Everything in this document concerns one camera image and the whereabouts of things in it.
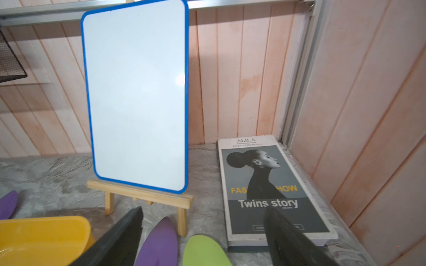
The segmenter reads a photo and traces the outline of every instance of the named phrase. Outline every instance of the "woman's ear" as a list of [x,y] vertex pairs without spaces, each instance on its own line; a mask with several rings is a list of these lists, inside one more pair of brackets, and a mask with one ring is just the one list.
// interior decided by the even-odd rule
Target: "woman's ear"
[[251,163],[252,163],[253,165],[257,165],[257,166],[261,166],[261,165],[262,165],[261,161],[260,161],[260,160],[258,160],[258,159],[253,159],[253,160],[251,160]]

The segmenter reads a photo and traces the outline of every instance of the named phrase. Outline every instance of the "metal frame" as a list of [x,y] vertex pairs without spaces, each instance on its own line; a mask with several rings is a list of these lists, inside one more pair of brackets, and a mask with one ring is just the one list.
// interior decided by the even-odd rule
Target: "metal frame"
[[291,148],[296,122],[299,118],[303,98],[305,96],[308,79],[312,71],[312,61],[315,58],[319,38],[325,24],[328,11],[328,0],[316,0],[311,2],[311,18],[309,20],[302,52],[299,55],[299,64],[293,87],[287,105],[284,127],[282,129],[281,142]]
[[[221,6],[249,5],[255,3],[297,1],[300,0],[191,0],[187,3],[189,9],[201,9]],[[126,2],[126,0],[92,0],[0,9],[0,27],[80,20],[84,12],[88,10],[125,4]]]
[[[305,95],[308,78],[312,69],[312,60],[318,47],[320,32],[325,23],[325,8],[328,0],[190,0],[189,9],[215,8],[223,6],[238,6],[257,3],[274,2],[305,2],[310,6],[311,16],[305,28],[303,48],[298,57],[298,65],[294,83],[290,89],[281,141],[291,145],[296,122]],[[126,0],[92,0],[74,3],[50,4],[43,6],[18,7],[0,9],[0,27],[34,25],[41,23],[64,22],[80,20],[84,12],[102,7],[124,4]]]

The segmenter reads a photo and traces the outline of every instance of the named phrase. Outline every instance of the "blue whiteboard frame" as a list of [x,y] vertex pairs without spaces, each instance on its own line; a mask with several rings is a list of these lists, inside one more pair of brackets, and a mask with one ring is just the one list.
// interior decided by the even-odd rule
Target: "blue whiteboard frame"
[[138,187],[143,187],[143,188],[147,188],[147,189],[155,189],[155,190],[164,191],[164,192],[170,192],[170,193],[174,193],[174,194],[182,194],[188,188],[188,59],[189,59],[189,44],[188,43],[189,43],[189,9],[188,9],[188,3],[186,2],[186,0],[181,0],[182,3],[184,4],[184,8],[185,8],[185,186],[181,190],[171,190],[171,189],[164,189],[164,188],[159,188],[159,187],[154,187],[154,186],[142,185],[142,184],[137,184],[137,183],[132,183],[132,182],[126,182],[126,181],[122,181],[122,180],[117,180],[117,179],[111,179],[111,178],[102,177],[102,176],[98,175],[98,172],[96,171],[95,149],[93,148],[92,116],[90,114],[90,97],[89,97],[89,84],[87,82],[88,76],[87,76],[87,66],[86,66],[86,49],[85,49],[85,46],[84,46],[84,28],[83,28],[84,18],[86,18],[90,14],[107,12],[107,11],[116,10],[116,9],[124,9],[124,8],[129,8],[129,7],[132,7],[132,6],[146,5],[146,4],[156,3],[156,2],[161,2],[161,1],[167,1],[167,0],[144,0],[144,1],[140,1],[140,2],[134,2],[134,3],[123,4],[123,5],[118,5],[118,6],[106,7],[106,8],[102,8],[102,9],[90,10],[90,11],[85,12],[83,14],[82,18],[81,18],[81,21],[80,21],[81,40],[82,40],[82,43],[83,43],[84,73],[86,75],[86,92],[87,92],[87,105],[88,105],[88,110],[89,110],[90,140],[92,142],[93,170],[95,171],[95,174],[96,174],[96,176],[98,178],[100,178],[102,180],[105,180],[105,181],[116,182],[116,183],[131,185],[131,186],[138,186]]

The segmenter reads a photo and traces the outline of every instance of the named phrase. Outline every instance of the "woman in profile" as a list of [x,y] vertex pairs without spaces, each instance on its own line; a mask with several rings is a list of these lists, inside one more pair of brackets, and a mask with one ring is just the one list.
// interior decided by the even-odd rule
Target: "woman in profile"
[[233,152],[226,157],[227,163],[235,168],[250,166],[254,173],[247,187],[247,199],[277,199],[286,198],[269,182],[271,169],[280,168],[275,158],[261,150],[250,150],[245,153]]

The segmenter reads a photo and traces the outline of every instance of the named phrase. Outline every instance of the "gray floor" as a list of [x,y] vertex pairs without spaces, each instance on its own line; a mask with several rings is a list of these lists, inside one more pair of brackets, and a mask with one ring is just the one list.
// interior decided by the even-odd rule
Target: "gray floor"
[[[330,204],[318,194],[310,179],[292,158],[293,165],[305,184],[317,199],[331,224],[339,234],[338,240],[331,240],[327,246],[331,255],[340,265],[374,265],[369,255],[344,225]],[[91,156],[67,156],[61,158],[23,158],[0,162],[0,197],[11,190],[19,193],[19,206],[13,218],[80,215],[92,225],[92,234],[102,236],[127,211],[142,206],[144,211],[141,243],[152,228],[164,216],[176,223],[176,209],[155,203],[151,206],[144,201],[132,201],[129,197],[116,195],[115,211],[104,215],[104,194],[88,189],[86,182],[96,179]],[[206,234],[226,247],[225,218],[219,163],[214,145],[193,146],[189,152],[188,194],[195,197],[188,211],[188,236],[180,238],[180,255],[189,237]],[[269,253],[229,253],[234,266],[271,265]]]

